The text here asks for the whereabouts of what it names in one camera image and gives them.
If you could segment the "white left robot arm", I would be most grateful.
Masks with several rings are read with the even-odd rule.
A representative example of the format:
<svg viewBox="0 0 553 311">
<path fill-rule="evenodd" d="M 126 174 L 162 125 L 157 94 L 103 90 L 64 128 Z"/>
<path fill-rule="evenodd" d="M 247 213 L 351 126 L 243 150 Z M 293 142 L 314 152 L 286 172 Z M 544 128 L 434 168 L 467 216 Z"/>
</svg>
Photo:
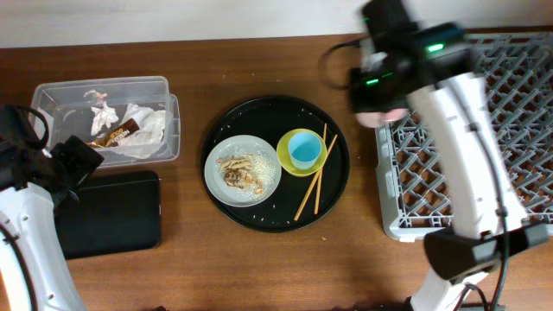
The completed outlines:
<svg viewBox="0 0 553 311">
<path fill-rule="evenodd" d="M 76 136 L 47 149 L 30 108 L 1 108 L 1 276 L 12 310 L 82 310 L 54 225 L 55 208 L 104 160 Z"/>
</svg>

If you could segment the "small white tissue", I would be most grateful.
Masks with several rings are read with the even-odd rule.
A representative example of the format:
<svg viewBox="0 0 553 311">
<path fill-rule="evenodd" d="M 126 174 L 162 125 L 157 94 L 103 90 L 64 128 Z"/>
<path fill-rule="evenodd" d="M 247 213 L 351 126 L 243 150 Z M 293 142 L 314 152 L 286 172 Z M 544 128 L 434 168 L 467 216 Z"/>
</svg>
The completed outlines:
<svg viewBox="0 0 553 311">
<path fill-rule="evenodd" d="M 94 113 L 91 126 L 92 136 L 96 136 L 104 126 L 110 128 L 112 124 L 118 121 L 116 110 L 109 107 L 106 102 L 102 103 L 101 108 L 92 107 L 91 110 Z"/>
</svg>

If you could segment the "pink cup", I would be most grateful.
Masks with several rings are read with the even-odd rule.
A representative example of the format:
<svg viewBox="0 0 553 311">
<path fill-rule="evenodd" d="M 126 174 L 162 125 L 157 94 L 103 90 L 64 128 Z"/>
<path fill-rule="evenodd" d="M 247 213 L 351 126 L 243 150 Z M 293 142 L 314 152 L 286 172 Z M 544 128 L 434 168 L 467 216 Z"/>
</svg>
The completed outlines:
<svg viewBox="0 0 553 311">
<path fill-rule="evenodd" d="M 378 128 L 396 122 L 409 113 L 408 109 L 395 109 L 387 112 L 360 112 L 356 113 L 357 121 L 367 128 Z"/>
</svg>

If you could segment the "gold brown snack wrapper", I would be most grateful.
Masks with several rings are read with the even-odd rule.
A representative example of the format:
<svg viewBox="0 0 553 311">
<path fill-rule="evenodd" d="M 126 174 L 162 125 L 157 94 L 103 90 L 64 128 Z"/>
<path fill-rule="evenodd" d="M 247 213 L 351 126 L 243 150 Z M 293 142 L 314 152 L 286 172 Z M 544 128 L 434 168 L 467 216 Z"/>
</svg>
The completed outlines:
<svg viewBox="0 0 553 311">
<path fill-rule="evenodd" d="M 102 138 L 95 139 L 88 143 L 92 148 L 110 148 L 116 146 L 123 138 L 139 130 L 137 122 L 131 118 L 124 124 L 118 126 L 113 132 L 106 134 Z"/>
</svg>

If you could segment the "light blue cup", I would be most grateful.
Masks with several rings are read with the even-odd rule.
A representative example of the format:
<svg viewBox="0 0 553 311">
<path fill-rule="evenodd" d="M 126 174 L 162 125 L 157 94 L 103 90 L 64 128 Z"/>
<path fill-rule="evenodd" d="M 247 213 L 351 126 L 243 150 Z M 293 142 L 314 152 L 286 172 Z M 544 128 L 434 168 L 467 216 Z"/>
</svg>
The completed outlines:
<svg viewBox="0 0 553 311">
<path fill-rule="evenodd" d="M 313 167 L 320 157 L 321 141 L 314 133 L 299 132 L 290 138 L 288 152 L 292 165 L 297 169 L 306 170 Z"/>
</svg>

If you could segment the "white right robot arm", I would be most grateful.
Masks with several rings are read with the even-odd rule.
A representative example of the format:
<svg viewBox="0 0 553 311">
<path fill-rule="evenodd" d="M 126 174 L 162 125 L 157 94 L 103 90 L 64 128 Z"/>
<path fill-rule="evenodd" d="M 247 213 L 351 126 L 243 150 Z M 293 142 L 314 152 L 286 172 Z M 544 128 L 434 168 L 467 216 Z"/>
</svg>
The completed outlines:
<svg viewBox="0 0 553 311">
<path fill-rule="evenodd" d="M 361 10 L 373 50 L 350 76 L 358 121 L 378 127 L 411 109 L 427 126 L 448 184 L 450 227 L 425 235 L 430 271 L 409 310 L 457 310 L 511 257 L 545 244 L 545 225 L 528 223 L 509 180 L 463 30 L 448 22 L 429 29 L 404 4 L 371 0 Z"/>
</svg>

